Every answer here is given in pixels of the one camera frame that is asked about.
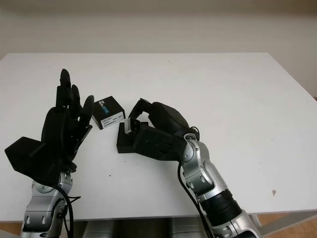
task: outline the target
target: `black rubber cover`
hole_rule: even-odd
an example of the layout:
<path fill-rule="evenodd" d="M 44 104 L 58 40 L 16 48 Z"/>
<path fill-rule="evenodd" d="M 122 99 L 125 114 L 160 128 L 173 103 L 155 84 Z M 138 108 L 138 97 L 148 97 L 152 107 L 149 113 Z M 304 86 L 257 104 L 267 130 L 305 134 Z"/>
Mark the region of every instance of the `black rubber cover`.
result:
<path fill-rule="evenodd" d="M 237 235 L 235 238 L 256 238 L 256 236 L 252 232 L 247 231 Z"/>
<path fill-rule="evenodd" d="M 220 194 L 201 203 L 212 226 L 226 223 L 239 214 L 242 210 L 233 199 L 231 192 L 226 189 Z"/>

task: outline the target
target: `floor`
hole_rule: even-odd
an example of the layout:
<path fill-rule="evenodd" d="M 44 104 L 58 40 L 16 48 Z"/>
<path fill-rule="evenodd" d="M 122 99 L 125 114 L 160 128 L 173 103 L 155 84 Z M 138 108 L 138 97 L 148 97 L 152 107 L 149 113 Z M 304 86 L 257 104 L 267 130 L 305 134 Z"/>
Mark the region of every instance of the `floor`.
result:
<path fill-rule="evenodd" d="M 276 219 L 281 218 L 285 214 L 265 214 L 259 215 L 259 220 L 261 221 L 262 225 L 270 223 Z M 151 227 L 153 228 L 154 234 L 158 234 L 157 230 L 162 230 L 163 227 L 166 227 L 166 223 L 163 219 L 159 219 L 159 222 L 151 223 L 147 222 L 147 219 L 143 220 L 127 220 L 127 221 L 120 221 L 119 225 L 124 227 L 125 229 L 119 229 L 120 235 L 119 237 L 142 237 L 142 234 L 138 232 L 135 233 L 135 227 L 137 224 L 139 226 L 144 227 Z M 4 230 L 16 235 L 20 234 L 21 223 L 0 223 L 0 230 Z M 161 236 L 153 235 L 153 238 L 160 238 Z M 268 238 L 317 238 L 317 218 L 311 219 L 307 222 L 298 224 L 291 228 L 285 229 L 283 231 L 274 233 L 272 235 L 267 236 Z"/>

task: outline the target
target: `silver robotic arm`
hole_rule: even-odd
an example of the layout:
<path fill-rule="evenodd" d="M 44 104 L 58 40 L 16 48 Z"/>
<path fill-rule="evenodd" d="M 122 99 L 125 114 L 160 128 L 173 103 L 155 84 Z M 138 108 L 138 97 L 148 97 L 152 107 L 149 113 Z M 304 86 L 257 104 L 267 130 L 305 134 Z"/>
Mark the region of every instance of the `silver robotic arm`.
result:
<path fill-rule="evenodd" d="M 186 184 L 205 210 L 216 238 L 262 237 L 248 214 L 233 200 L 216 167 L 210 162 L 206 145 L 194 134 L 184 136 L 187 145 L 181 159 Z"/>
<path fill-rule="evenodd" d="M 149 113 L 154 127 L 136 119 L 142 112 Z M 194 199 L 193 202 L 199 209 L 203 223 L 205 218 L 199 204 L 206 212 L 215 237 L 260 238 L 261 234 L 254 223 L 232 198 L 199 137 L 198 129 L 189 127 L 174 108 L 140 99 L 129 118 L 119 126 L 117 148 L 119 153 L 134 152 L 157 160 L 178 161 L 183 167 L 187 187 L 196 196 L 197 202 Z M 207 223 L 204 227 L 209 235 Z"/>
<path fill-rule="evenodd" d="M 60 173 L 58 187 L 68 194 L 73 181 L 70 173 Z M 32 182 L 32 198 L 26 207 L 21 238 L 57 238 L 67 213 L 64 196 L 55 188 Z"/>

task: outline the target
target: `white wall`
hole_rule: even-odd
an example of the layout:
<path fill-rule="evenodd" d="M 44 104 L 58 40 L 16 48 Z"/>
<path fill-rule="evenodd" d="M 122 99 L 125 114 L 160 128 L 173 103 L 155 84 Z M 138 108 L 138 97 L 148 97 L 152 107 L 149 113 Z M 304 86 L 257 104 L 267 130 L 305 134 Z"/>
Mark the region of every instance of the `white wall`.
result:
<path fill-rule="evenodd" d="M 317 96 L 317 1 L 0 0 L 9 52 L 268 52 Z"/>

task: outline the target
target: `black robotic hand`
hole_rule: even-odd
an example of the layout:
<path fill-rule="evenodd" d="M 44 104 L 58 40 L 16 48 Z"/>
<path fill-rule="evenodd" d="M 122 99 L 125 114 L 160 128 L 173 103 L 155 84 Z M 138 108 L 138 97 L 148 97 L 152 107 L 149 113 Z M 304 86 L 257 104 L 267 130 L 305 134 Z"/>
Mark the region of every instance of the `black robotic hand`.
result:
<path fill-rule="evenodd" d="M 81 107 L 78 88 L 63 69 L 56 106 L 47 113 L 41 141 L 21 137 L 5 149 L 14 170 L 52 187 L 58 184 L 61 171 L 75 172 L 72 161 L 92 128 L 93 106 L 94 96 L 89 96 Z"/>
<path fill-rule="evenodd" d="M 149 114 L 154 127 L 137 120 L 142 112 Z M 120 123 L 117 149 L 119 153 L 134 152 L 157 160 L 180 161 L 186 147 L 185 134 L 192 134 L 199 140 L 198 130 L 189 127 L 176 109 L 141 98 L 129 118 Z"/>

